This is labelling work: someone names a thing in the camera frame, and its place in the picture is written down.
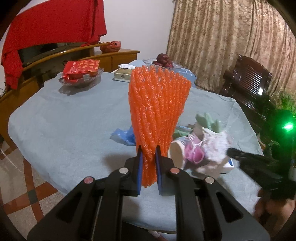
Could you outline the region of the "person's right hand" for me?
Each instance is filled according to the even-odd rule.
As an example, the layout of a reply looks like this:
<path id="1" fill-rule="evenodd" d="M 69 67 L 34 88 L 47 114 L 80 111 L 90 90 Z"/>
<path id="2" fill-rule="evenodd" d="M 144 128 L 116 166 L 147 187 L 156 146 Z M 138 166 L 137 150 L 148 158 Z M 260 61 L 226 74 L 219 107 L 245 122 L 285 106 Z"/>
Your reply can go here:
<path id="1" fill-rule="evenodd" d="M 258 192 L 257 196 L 260 199 L 255 205 L 253 216 L 264 226 L 270 237 L 276 237 L 295 211 L 295 197 L 274 200 L 263 189 Z"/>

